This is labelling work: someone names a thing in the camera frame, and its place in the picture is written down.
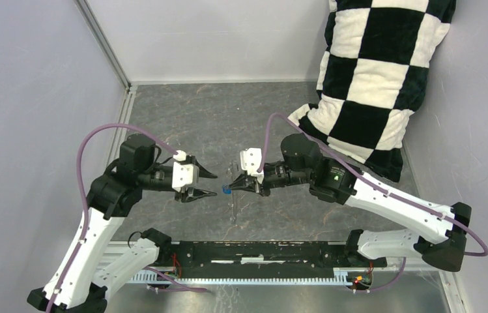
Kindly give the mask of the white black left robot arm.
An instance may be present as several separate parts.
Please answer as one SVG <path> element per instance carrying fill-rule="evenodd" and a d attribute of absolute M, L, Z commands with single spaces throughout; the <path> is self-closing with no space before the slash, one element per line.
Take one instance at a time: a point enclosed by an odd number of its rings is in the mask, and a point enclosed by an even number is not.
<path fill-rule="evenodd" d="M 145 267 L 171 263 L 180 273 L 170 236 L 153 228 L 140 232 L 128 252 L 97 269 L 144 191 L 173 192 L 181 203 L 215 196 L 195 187 L 198 179 L 217 176 L 194 156 L 178 151 L 173 164 L 166 166 L 157 161 L 161 152 L 158 143 L 144 134 L 132 134 L 121 144 L 119 157 L 92 182 L 79 228 L 58 270 L 44 287 L 30 292 L 31 306 L 43 312 L 104 312 L 116 292 Z"/>

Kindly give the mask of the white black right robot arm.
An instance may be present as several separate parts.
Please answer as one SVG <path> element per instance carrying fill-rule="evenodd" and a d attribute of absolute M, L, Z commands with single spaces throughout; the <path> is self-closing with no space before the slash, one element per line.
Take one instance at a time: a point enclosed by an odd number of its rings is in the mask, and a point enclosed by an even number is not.
<path fill-rule="evenodd" d="M 242 173 L 229 188 L 269 196 L 273 188 L 308 185 L 318 200 L 364 209 L 403 226 L 394 231 L 351 231 L 343 255 L 352 266 L 380 258 L 420 258 L 443 271 L 461 269 L 470 206 L 439 205 L 390 187 L 360 168 L 324 156 L 303 134 L 285 137 L 280 149 L 283 159 L 263 167 L 260 148 L 241 151 Z"/>

